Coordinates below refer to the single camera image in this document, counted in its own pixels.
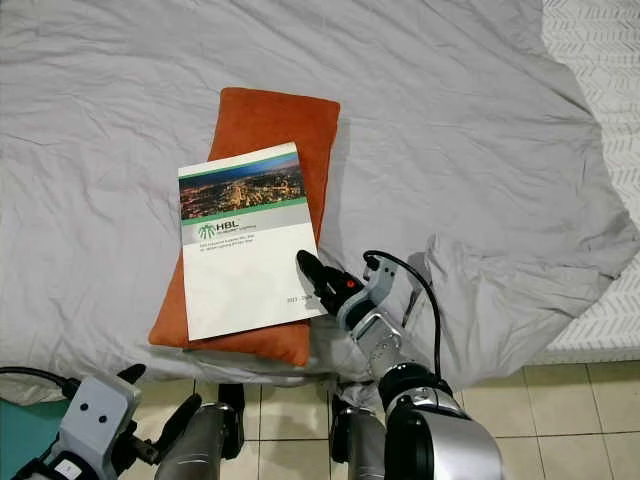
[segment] wrinkled fabric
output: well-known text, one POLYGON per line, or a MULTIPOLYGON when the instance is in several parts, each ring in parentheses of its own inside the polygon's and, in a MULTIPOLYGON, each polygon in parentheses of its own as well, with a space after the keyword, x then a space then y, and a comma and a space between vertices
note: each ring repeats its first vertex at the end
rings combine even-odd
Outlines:
MULTIPOLYGON (((207 158, 228 85, 342 105, 323 258, 354 273, 368 248, 419 259, 454 385, 518 368, 639 248, 600 128, 542 44, 539 0, 0 8, 1 364, 82 376, 143 362, 148 379, 366 377, 330 320, 312 329, 307 371, 146 342, 180 246, 177 169, 207 158)), ((409 325, 429 357, 421 304, 409 325)), ((0 395, 50 398, 6 381, 0 395)))

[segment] booklet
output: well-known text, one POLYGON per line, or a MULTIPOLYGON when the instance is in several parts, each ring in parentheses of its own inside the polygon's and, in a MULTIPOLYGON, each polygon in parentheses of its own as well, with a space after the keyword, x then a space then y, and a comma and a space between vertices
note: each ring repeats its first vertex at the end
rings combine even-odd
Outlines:
POLYGON ((189 340, 325 313, 296 264, 316 245, 294 143, 178 176, 189 340))

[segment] orange pillow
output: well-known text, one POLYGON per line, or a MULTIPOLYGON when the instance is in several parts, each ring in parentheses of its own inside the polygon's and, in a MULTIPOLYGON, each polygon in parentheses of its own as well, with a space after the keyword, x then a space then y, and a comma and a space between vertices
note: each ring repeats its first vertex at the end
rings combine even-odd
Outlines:
MULTIPOLYGON (((294 141, 317 242, 339 112, 340 104, 320 98, 225 88, 220 92, 218 124, 209 161, 294 141)), ((149 343, 252 353, 304 366, 309 360, 309 330, 309 322, 301 321, 190 342, 180 253, 160 313, 149 332, 149 343)))

